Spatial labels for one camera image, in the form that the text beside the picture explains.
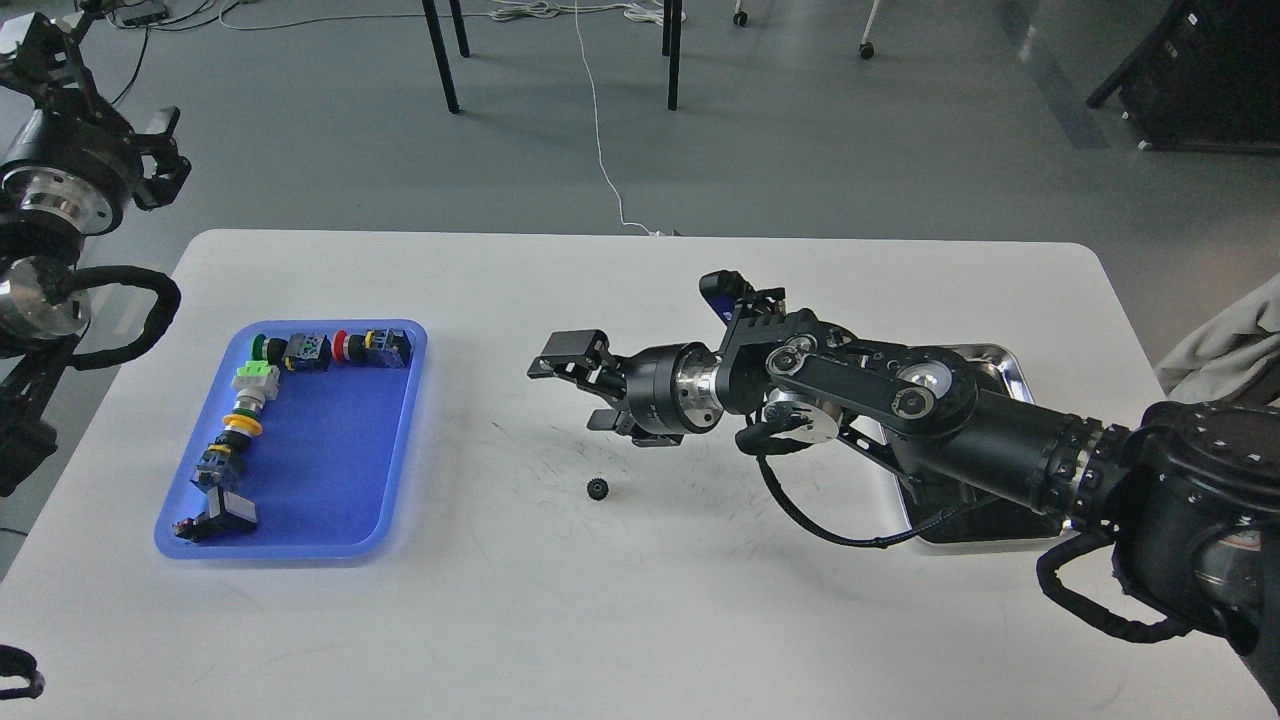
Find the chair leg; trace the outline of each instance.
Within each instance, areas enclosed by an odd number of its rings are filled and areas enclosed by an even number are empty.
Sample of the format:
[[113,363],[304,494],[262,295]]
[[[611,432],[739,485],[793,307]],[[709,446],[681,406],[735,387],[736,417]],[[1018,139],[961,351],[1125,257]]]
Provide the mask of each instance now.
[[876,13],[879,12],[879,0],[872,1],[872,14],[867,18],[867,29],[863,31],[863,41],[858,44],[858,56],[870,60],[876,55],[876,46],[872,45],[872,26],[876,24]]
[[667,109],[676,109],[680,96],[680,18],[685,14],[685,0],[669,0],[671,13],[667,13],[663,28],[671,28],[671,74],[667,78]]
[[431,33],[431,50],[435,51],[435,67],[440,70],[440,85],[444,86],[444,101],[449,111],[457,115],[458,94],[453,88],[453,73],[449,72],[449,55],[444,51],[444,35],[440,32],[440,15],[435,12],[435,0],[422,0],[422,14],[426,17],[426,29]]
[[662,0],[662,56],[671,56],[671,3]]
[[453,33],[458,36],[458,54],[470,58],[471,46],[467,45],[467,26],[462,22],[462,5],[458,0],[449,0],[449,13],[453,15]]

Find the screw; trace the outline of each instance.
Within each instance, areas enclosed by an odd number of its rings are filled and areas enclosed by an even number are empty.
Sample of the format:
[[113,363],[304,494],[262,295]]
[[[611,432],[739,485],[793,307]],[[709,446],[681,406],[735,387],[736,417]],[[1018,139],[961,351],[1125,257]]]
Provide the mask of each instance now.
[[796,356],[791,352],[781,352],[773,359],[773,368],[777,370],[790,370],[796,366]]

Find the white cable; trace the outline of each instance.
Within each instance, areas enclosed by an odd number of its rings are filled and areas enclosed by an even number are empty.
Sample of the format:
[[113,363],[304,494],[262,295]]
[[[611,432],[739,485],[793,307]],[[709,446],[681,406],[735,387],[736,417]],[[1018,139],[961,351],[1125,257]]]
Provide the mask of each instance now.
[[[622,17],[634,23],[654,23],[662,27],[662,8],[658,0],[653,0],[654,4],[659,5],[658,9],[648,8],[641,3],[609,3],[604,5],[581,5],[579,6],[575,1],[572,8],[561,5],[559,3],[549,3],[545,0],[525,1],[525,0],[493,0],[494,3],[503,5],[503,8],[497,8],[489,10],[488,13],[462,13],[465,18],[483,18],[488,17],[495,22],[504,23],[511,20],[518,20],[521,18],[539,18],[550,19],[559,15],[571,14],[577,17],[581,13],[604,13],[608,10],[622,10]],[[218,24],[228,29],[238,29],[242,32],[252,32],[260,29],[284,29],[291,27],[300,27],[311,23],[323,23],[330,20],[364,20],[364,19],[379,19],[379,18],[421,18],[422,13],[389,13],[389,14],[358,14],[358,15],[325,15],[320,18],[308,18],[305,20],[294,20],[289,23],[280,23],[274,26],[233,26],[227,22],[227,14],[241,5],[241,3],[228,3],[218,10]],[[442,18],[452,15],[440,15]],[[686,13],[680,14],[681,22],[687,19]]]
[[[538,19],[552,19],[559,15],[571,14],[580,15],[586,13],[603,13],[607,10],[622,10],[622,17],[634,23],[654,23],[662,27],[662,4],[658,0],[653,0],[658,9],[649,8],[641,3],[609,3],[604,5],[580,5],[575,0],[573,6],[561,5],[559,3],[550,3],[547,0],[493,0],[503,8],[489,10],[489,17],[497,22],[506,23],[509,20],[518,20],[521,18],[538,18]],[[681,22],[685,20],[687,15],[685,13],[680,14]]]
[[591,74],[591,65],[586,61],[586,42],[582,41],[582,28],[577,22],[577,15],[580,14],[577,13],[577,0],[573,0],[573,29],[577,32],[577,46],[582,51],[582,67],[586,68],[586,79],[591,83],[591,113],[595,117],[595,159],[600,164],[604,182],[609,183],[609,190],[618,199],[618,222],[625,228],[640,228],[645,234],[658,234],[640,223],[627,222],[626,215],[622,213],[622,193],[618,192],[618,187],[609,179],[609,170],[604,169],[604,145],[600,143],[600,102],[595,96],[595,77]]

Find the black chair leg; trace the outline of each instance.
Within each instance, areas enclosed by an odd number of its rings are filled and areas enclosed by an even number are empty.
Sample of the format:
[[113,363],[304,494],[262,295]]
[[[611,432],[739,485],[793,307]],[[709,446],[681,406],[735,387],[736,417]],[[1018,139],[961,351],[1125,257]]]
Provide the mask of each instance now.
[[671,1],[662,0],[662,56],[671,56]]
[[671,74],[667,78],[667,109],[676,109],[676,100],[680,96],[680,18],[685,13],[685,0],[667,0],[671,3],[671,12],[664,13],[663,29],[671,28]]
[[467,45],[467,26],[462,22],[462,5],[458,0],[449,0],[449,13],[453,14],[453,33],[458,36],[458,54],[470,58],[471,46]]
[[444,101],[449,105],[449,111],[457,115],[462,109],[458,108],[458,94],[453,88],[453,73],[449,70],[449,55],[444,51],[444,35],[440,32],[440,15],[435,12],[435,0],[422,0],[422,14],[426,17],[426,29],[431,33],[431,50],[435,51],[435,67],[440,69]]

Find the silver metal cylinder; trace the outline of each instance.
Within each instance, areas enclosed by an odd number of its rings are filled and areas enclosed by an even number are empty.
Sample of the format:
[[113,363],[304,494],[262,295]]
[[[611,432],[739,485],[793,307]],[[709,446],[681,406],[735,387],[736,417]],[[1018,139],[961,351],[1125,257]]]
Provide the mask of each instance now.
[[676,405],[696,428],[710,428],[724,414],[716,397],[719,357],[710,352],[689,352],[676,365]]
[[56,215],[81,234],[97,234],[113,224],[114,213],[106,196],[70,173],[27,165],[5,173],[0,184],[17,208]]
[[806,423],[794,430],[781,433],[781,437],[817,445],[836,438],[840,433],[840,419],[844,411],[828,400],[774,388],[768,395],[763,414],[765,419],[800,415]]
[[50,305],[35,258],[23,258],[0,274],[0,327],[31,340],[58,340],[88,324],[88,295],[70,293]]

